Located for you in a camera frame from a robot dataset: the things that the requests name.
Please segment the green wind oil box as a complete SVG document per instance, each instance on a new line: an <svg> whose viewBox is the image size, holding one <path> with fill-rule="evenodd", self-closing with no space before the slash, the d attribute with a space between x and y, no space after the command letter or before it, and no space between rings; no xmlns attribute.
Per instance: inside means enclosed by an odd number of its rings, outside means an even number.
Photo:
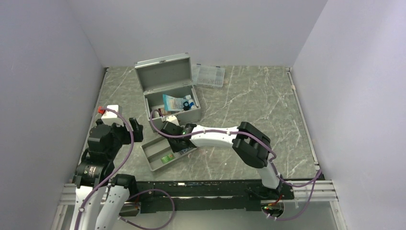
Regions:
<svg viewBox="0 0 406 230"><path fill-rule="evenodd" d="M172 160L174 160L174 159L175 159L174 154L173 154L173 153L170 153L170 154L168 154L168 155L163 156L160 160L161 160L161 162L162 162L163 164L166 164L166 163L168 163L168 162L170 162L170 161L172 161Z"/></svg>

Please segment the grey plastic divided tray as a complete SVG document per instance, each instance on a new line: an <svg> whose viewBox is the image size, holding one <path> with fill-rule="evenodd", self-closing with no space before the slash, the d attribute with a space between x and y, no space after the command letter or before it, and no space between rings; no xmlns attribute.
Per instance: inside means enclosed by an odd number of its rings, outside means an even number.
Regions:
<svg viewBox="0 0 406 230"><path fill-rule="evenodd" d="M188 149L188 150L183 150L180 152L173 152L171 150L171 147L168 143L168 141L164 137L157 137L141 146L141 150L147 160L148 167L150 171L155 172L157 170L160 170L169 164L179 160L182 157L188 156L188 154L192 153L193 151L196 150L194 149ZM161 162L161 158L165 155L168 155L170 153L173 153L175 156L175 159L163 164Z"/></svg>

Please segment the brown bottle orange cap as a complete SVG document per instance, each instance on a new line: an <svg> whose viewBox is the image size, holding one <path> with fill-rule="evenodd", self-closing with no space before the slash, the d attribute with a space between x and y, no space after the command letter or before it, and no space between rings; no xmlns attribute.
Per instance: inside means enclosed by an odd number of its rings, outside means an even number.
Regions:
<svg viewBox="0 0 406 230"><path fill-rule="evenodd" d="M170 112L166 111L164 107L158 109L163 116L170 115Z"/></svg>

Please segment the blue white mask pack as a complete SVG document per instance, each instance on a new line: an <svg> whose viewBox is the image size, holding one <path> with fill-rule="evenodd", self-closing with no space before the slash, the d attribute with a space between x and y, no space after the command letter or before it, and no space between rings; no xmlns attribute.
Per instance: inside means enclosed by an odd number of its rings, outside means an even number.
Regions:
<svg viewBox="0 0 406 230"><path fill-rule="evenodd" d="M178 112L182 111L185 107L185 103L188 104L188 100L185 98L176 98L163 94L164 109L168 112Z"/></svg>

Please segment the white blue bandage roll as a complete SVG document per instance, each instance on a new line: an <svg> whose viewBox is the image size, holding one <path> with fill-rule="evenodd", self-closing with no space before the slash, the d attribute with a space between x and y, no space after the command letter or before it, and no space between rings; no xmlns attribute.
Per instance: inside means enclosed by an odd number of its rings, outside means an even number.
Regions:
<svg viewBox="0 0 406 230"><path fill-rule="evenodd" d="M190 109L196 109L197 108L197 106L196 106L196 104L194 102L194 99L192 98L191 95L186 95L185 99L188 101L188 106L189 106Z"/></svg>

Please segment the grey metal medicine case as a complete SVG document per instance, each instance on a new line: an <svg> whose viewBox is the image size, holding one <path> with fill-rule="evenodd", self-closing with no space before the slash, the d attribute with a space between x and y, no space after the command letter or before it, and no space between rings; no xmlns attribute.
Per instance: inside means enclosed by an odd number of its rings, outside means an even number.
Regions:
<svg viewBox="0 0 406 230"><path fill-rule="evenodd" d="M196 104L195 109L175 113L180 125L201 120L202 110L192 83L192 66L188 53L159 57L135 63L135 72L139 80L147 120L158 129L163 126L163 118L155 117L151 111L164 105L163 95L182 98L190 95Z"/></svg>

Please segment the black handled scissors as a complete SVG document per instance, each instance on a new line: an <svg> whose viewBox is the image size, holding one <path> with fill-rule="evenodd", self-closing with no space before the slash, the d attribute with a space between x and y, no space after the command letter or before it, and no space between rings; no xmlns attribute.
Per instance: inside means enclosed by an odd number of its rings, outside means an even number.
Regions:
<svg viewBox="0 0 406 230"><path fill-rule="evenodd" d="M183 111L190 110L191 106L188 101L183 102Z"/></svg>

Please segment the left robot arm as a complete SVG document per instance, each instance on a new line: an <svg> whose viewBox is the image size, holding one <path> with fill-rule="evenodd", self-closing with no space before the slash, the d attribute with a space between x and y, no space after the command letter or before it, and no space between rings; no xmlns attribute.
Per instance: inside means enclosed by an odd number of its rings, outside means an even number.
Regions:
<svg viewBox="0 0 406 230"><path fill-rule="evenodd" d="M133 117L131 131L125 125L96 121L88 137L88 147L76 168L73 183L75 209L70 224L72 230L110 230L126 201L136 198L138 188L133 175L117 174L112 179L114 159L123 145L143 141L143 126Z"/></svg>

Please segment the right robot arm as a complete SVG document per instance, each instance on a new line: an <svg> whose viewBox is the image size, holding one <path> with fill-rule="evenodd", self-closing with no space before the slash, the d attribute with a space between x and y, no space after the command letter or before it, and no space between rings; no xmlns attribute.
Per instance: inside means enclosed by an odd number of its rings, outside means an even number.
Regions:
<svg viewBox="0 0 406 230"><path fill-rule="evenodd" d="M276 153L271 149L271 141L251 123L214 128L197 124L181 127L165 121L163 127L156 131L168 140L174 152L206 146L231 148L246 165L257 170L266 197L275 199L282 193L280 173L272 162Z"/></svg>

